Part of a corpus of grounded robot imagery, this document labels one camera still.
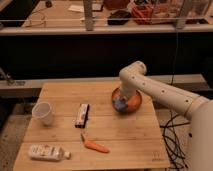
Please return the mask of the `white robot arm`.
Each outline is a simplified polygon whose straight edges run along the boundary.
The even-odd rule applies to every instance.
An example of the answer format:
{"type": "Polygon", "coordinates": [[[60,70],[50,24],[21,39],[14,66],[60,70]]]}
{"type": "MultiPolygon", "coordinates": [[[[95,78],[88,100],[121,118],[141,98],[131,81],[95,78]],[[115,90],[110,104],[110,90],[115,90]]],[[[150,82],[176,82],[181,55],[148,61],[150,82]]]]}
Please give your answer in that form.
{"type": "Polygon", "coordinates": [[[213,171],[213,100],[148,78],[143,62],[119,72],[121,94],[130,98],[141,90],[190,121],[186,163],[188,171],[213,171]]]}

